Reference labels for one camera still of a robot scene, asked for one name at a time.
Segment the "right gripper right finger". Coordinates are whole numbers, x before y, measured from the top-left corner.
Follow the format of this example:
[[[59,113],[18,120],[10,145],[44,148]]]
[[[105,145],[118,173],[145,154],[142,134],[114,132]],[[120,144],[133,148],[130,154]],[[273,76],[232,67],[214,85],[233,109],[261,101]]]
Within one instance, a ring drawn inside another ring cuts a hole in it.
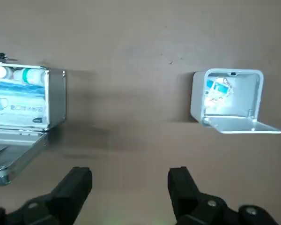
[[[177,225],[274,225],[275,219],[256,205],[231,209],[220,197],[199,191],[185,166],[170,168],[168,191]]]

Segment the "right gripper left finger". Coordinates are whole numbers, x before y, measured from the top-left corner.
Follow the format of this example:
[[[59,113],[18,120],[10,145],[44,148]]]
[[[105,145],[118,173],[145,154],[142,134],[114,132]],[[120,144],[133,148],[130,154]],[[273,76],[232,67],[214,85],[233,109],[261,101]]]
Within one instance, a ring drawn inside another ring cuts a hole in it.
[[[0,207],[0,225],[72,225],[91,189],[91,170],[73,167],[51,192],[28,200],[10,213]]]

